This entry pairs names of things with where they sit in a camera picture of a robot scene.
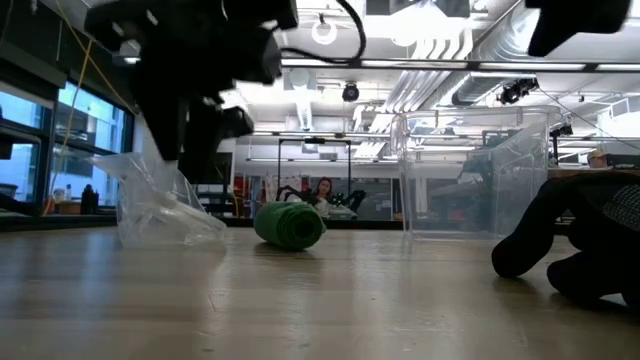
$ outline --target desk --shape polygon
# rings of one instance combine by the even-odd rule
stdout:
[[[588,173],[592,173],[592,172],[601,172],[601,171],[617,171],[617,172],[624,172],[624,173],[635,174],[635,175],[640,176],[640,170],[616,170],[616,169],[589,169],[589,168],[585,168],[585,169],[549,169],[548,178],[549,179],[554,179],[554,178],[569,177],[569,176],[574,176],[574,175],[588,174]]]

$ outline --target black cable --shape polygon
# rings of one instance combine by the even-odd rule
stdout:
[[[0,46],[4,43],[4,38],[7,35],[7,30],[9,29],[9,22],[11,21],[11,14],[13,13],[13,1],[9,0],[9,9],[7,9],[7,15],[4,19],[4,26],[2,26],[2,32],[0,32]]]
[[[546,92],[546,91],[544,91],[544,90],[542,90],[542,88],[541,88],[540,86],[538,86],[538,90],[540,90],[540,92],[542,92],[543,94],[545,94],[545,95],[546,95],[549,99],[551,99],[553,102],[555,102],[556,104],[560,105],[563,109],[567,110],[571,115],[573,115],[573,116],[577,117],[578,119],[580,119],[580,120],[582,120],[582,121],[586,122],[586,123],[587,123],[587,124],[589,124],[590,126],[593,126],[596,130],[600,130],[600,132],[602,132],[603,134],[607,135],[608,137],[610,137],[610,138],[612,138],[612,139],[614,139],[614,140],[616,140],[616,141],[619,141],[619,142],[621,142],[621,143],[623,143],[623,144],[625,144],[625,145],[627,145],[627,146],[629,146],[629,147],[632,147],[632,148],[634,148],[634,149],[636,149],[636,150],[640,150],[640,147],[637,147],[637,146],[635,146],[635,145],[633,145],[633,144],[631,144],[631,143],[629,143],[629,142],[627,142],[627,141],[624,141],[624,140],[622,140],[622,139],[620,139],[620,138],[618,138],[618,137],[615,137],[615,136],[613,136],[613,135],[609,134],[608,132],[606,132],[606,131],[602,130],[602,128],[600,128],[598,125],[596,125],[596,124],[592,123],[591,121],[589,121],[589,120],[587,120],[587,119],[583,118],[582,116],[580,116],[580,115],[576,114],[576,113],[575,113],[575,111],[573,111],[573,110],[569,109],[568,107],[564,106],[564,104],[562,104],[558,99],[556,99],[556,98],[554,98],[553,96],[551,96],[551,95],[547,94],[547,92]]]
[[[306,50],[292,48],[292,47],[284,47],[281,49],[282,52],[290,52],[290,53],[302,55],[304,57],[324,61],[329,64],[353,64],[358,62],[362,57],[362,54],[364,54],[365,49],[367,48],[367,35],[364,33],[364,25],[362,24],[362,19],[360,19],[360,16],[358,16],[358,13],[353,9],[353,7],[346,0],[336,0],[336,1],[349,14],[351,19],[353,19],[353,22],[356,24],[356,28],[358,29],[358,35],[360,36],[360,46],[358,48],[358,52],[356,52],[354,56],[348,59],[335,59],[335,58],[314,54]]]

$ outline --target woman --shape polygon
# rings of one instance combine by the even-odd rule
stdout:
[[[323,177],[318,181],[316,191],[313,193],[316,200],[318,200],[314,205],[314,208],[323,218],[328,218],[330,215],[329,210],[331,209],[331,205],[329,204],[329,198],[331,198],[332,187],[333,184],[331,183],[331,179]]]

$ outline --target dark hair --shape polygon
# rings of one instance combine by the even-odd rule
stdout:
[[[323,181],[329,183],[329,192],[327,192],[327,198],[329,198],[331,197],[331,190],[333,190],[333,182],[331,182],[331,179],[329,179],[328,177],[320,178],[320,181],[318,181],[318,184],[316,185],[316,191],[314,192],[314,195],[318,196],[320,194],[320,184],[322,184]]]

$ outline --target security camera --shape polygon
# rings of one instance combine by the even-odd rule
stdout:
[[[342,100],[344,100],[345,102],[354,102],[358,100],[359,97],[360,90],[358,90],[358,86],[356,86],[356,83],[347,83],[344,87],[344,91],[342,92]]]

